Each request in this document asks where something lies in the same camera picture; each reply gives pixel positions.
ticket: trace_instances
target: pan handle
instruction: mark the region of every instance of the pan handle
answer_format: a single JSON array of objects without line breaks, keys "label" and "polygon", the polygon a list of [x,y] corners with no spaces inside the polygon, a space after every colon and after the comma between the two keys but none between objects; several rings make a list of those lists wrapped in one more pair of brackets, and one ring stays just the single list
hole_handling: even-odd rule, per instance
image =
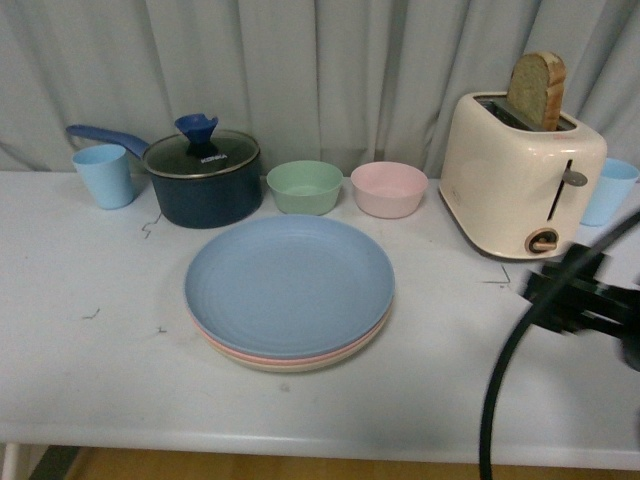
[{"label": "pan handle", "polygon": [[69,125],[67,133],[74,137],[98,140],[99,142],[116,143],[123,146],[139,159],[142,159],[144,151],[149,144],[144,140],[128,133],[116,132],[104,128],[90,127],[88,125]]}]

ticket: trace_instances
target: cream toaster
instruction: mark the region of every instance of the cream toaster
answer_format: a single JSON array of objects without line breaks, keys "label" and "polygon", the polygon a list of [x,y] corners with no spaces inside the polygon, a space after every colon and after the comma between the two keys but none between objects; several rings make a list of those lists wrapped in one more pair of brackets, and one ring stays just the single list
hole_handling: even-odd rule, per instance
[{"label": "cream toaster", "polygon": [[564,112],[556,131],[544,131],[506,92],[472,93],[454,111],[440,194],[484,252],[552,257],[573,241],[606,156],[602,136]]}]

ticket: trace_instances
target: blue plate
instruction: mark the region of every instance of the blue plate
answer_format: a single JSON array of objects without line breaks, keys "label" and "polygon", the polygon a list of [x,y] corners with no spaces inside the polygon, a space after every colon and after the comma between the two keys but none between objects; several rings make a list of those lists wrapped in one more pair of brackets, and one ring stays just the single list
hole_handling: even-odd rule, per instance
[{"label": "blue plate", "polygon": [[253,220],[191,262],[186,302],[213,339],[264,358],[306,358],[359,339],[394,293],[393,267],[361,231],[311,215]]}]

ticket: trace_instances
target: bread slice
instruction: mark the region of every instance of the bread slice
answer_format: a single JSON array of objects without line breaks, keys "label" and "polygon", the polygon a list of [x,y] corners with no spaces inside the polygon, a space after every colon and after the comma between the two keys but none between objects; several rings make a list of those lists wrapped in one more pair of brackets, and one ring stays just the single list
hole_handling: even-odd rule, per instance
[{"label": "bread slice", "polygon": [[520,57],[513,67],[507,102],[535,125],[547,131],[558,126],[567,70],[552,52]]}]

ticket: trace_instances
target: blue cup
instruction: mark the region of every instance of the blue cup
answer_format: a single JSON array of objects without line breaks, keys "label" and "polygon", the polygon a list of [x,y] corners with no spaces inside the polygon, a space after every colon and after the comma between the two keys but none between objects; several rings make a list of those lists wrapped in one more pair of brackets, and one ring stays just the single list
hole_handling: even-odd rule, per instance
[{"label": "blue cup", "polygon": [[590,227],[600,227],[609,223],[627,195],[631,193],[639,175],[640,171],[633,165],[615,158],[607,158],[580,223]]},{"label": "blue cup", "polygon": [[78,151],[73,165],[99,207],[105,210],[129,205],[134,190],[127,151],[120,145],[97,145]]}]

